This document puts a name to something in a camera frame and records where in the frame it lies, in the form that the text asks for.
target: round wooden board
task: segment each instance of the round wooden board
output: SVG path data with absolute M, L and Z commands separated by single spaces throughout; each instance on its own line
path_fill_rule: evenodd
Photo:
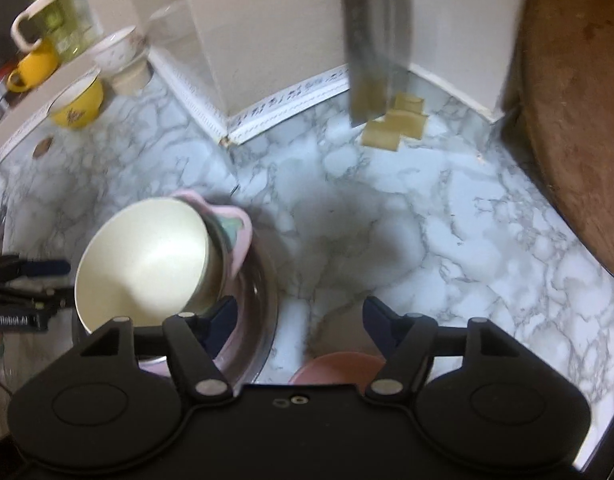
M 527 0 L 529 136 L 552 200 L 614 274 L 614 0 Z

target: pink bowl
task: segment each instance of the pink bowl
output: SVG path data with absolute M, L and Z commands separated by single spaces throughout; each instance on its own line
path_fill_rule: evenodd
M 355 384 L 363 392 L 384 366 L 385 360 L 360 352 L 336 352 L 305 364 L 289 384 Z

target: mug handle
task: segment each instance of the mug handle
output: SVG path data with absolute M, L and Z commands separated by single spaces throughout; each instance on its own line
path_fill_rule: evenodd
M 18 70 L 17 68 L 12 70 L 11 74 L 9 74 L 9 77 L 7 77 L 7 89 L 17 93 L 26 92 L 27 90 L 29 90 L 31 88 L 29 85 L 17 85 L 13 81 L 14 75 L 16 74 L 20 76 L 20 70 Z
M 29 13 L 27 12 L 27 10 L 24 10 L 16 16 L 14 23 L 11 25 L 11 38 L 14 40 L 16 46 L 23 52 L 32 52 L 42 43 L 42 40 L 36 40 L 34 44 L 27 43 L 27 40 L 20 32 L 20 22 L 22 22 L 23 20 L 28 20 L 29 18 Z
M 222 228 L 225 228 L 229 221 L 237 220 L 240 225 L 234 226 L 236 239 L 231 244 L 231 265 L 229 266 L 229 279 L 232 280 L 242 268 L 245 257 L 251 247 L 251 240 L 254 230 L 251 225 L 251 218 L 241 208 L 231 205 L 212 205 L 203 199 L 199 194 L 191 189 L 181 189 L 172 195 L 174 198 L 182 198 L 186 202 L 195 206 L 200 212 L 215 216 Z

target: marble surface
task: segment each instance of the marble surface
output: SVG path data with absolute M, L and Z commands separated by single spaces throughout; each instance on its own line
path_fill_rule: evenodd
M 449 326 L 487 317 L 591 403 L 583 465 L 614 412 L 614 279 L 500 142 L 478 150 L 468 130 L 456 134 L 477 127 L 454 101 L 430 110 L 425 142 L 391 153 L 359 145 L 345 99 L 229 157 L 157 76 L 139 98 L 107 103 L 85 130 L 45 122 L 0 167 L 6 248 L 75 263 L 100 225 L 136 200 L 180 187 L 231 200 L 250 213 L 277 269 L 279 327 L 260 381 L 286 382 L 328 352 L 376 352 L 360 320 L 369 294 Z M 49 152 L 31 160 L 49 134 Z M 5 352 L 24 347 L 35 359 L 25 374 L 34 373 L 68 348 L 59 324 L 45 336 L 9 336 Z M 458 364 L 438 359 L 434 373 Z

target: bowl rim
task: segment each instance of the bowl rim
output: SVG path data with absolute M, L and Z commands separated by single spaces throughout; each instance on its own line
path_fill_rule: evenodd
M 206 254 L 209 255 L 209 244 L 211 243 L 210 240 L 210 236 L 209 236 L 209 231 L 207 231 L 207 225 L 204 223 L 204 219 L 198 214 L 198 212 L 188 203 L 184 202 L 183 200 L 178 200 L 174 197 L 170 197 L 170 196 L 156 196 L 156 197 L 151 197 L 151 198 L 146 198 L 144 200 L 138 200 L 137 202 L 134 202 L 132 204 L 129 204 L 127 207 L 124 207 L 122 209 L 120 209 L 120 211 L 118 211 L 116 214 L 114 214 L 109 220 L 107 220 L 97 231 L 96 234 L 94 234 L 93 238 L 91 238 L 91 240 L 89 241 L 89 243 L 87 244 L 87 247 L 85 248 L 85 252 L 82 254 L 82 257 L 80 258 L 80 261 L 78 263 L 78 269 L 76 270 L 76 277 L 74 279 L 74 300 L 76 303 L 76 313 L 78 314 L 78 319 L 80 320 L 80 322 L 82 323 L 82 326 L 85 328 L 85 330 L 87 331 L 87 333 L 91 334 L 93 332 L 93 330 L 91 330 L 88 326 L 87 323 L 85 323 L 85 321 L 82 319 L 83 316 L 81 314 L 81 306 L 78 306 L 78 282 L 79 282 L 79 278 L 81 276 L 81 272 L 82 272 L 82 264 L 85 261 L 87 254 L 90 252 L 91 248 L 94 245 L 94 242 L 96 240 L 98 240 L 98 238 L 100 238 L 104 232 L 109 229 L 109 227 L 114 223 L 114 221 L 116 221 L 120 216 L 123 216 L 125 214 L 127 214 L 129 211 L 132 211 L 134 209 L 138 209 L 141 206 L 144 206 L 145 204 L 148 203 L 155 203 L 155 202 L 160 202 L 160 203 L 175 203 L 176 205 L 182 205 L 186 208 L 189 208 L 191 211 L 193 211 L 194 215 L 197 216 L 197 218 L 200 220 L 200 224 L 202 224 L 203 228 L 204 228 L 204 244 L 205 244 L 205 250 L 206 250 Z M 198 277 L 198 284 L 197 286 L 200 285 L 200 282 L 202 282 L 203 277 L 206 276 L 207 274 L 207 270 L 209 267 L 209 257 L 207 256 L 204 260 L 204 265 L 202 266 L 202 270 L 200 271 L 200 275 Z
M 82 94 L 84 94 L 87 90 L 89 90 L 91 88 L 91 85 L 93 85 L 93 83 L 95 83 L 98 80 L 98 76 L 100 75 L 100 70 L 94 70 L 93 72 L 88 72 L 85 75 L 79 77 L 78 79 L 76 79 L 73 83 L 71 83 L 69 86 L 67 86 L 66 88 L 62 89 L 62 91 L 56 95 L 55 98 L 53 98 L 52 103 L 49 105 L 49 109 L 47 110 L 47 114 L 48 115 L 53 115 L 55 113 L 58 113 L 59 110 L 62 110 L 63 108 L 69 106 L 70 104 L 72 104 L 72 102 L 74 102 L 76 99 L 78 99 Z M 67 94 L 67 92 L 72 91 L 74 89 L 74 87 L 83 84 L 85 82 L 87 82 L 86 86 L 83 86 L 82 89 L 80 90 L 80 92 L 78 92 L 78 94 L 76 94 L 74 97 L 72 97 L 68 102 L 66 103 L 62 103 L 61 99 L 63 97 L 65 97 L 65 94 Z
M 100 54 L 104 52 L 108 48 L 111 48 L 121 41 L 128 38 L 137 30 L 135 25 L 130 25 L 129 27 L 123 27 L 115 32 L 112 32 L 108 36 L 105 36 L 102 40 L 98 41 L 96 44 L 89 47 L 89 51 L 92 54 Z

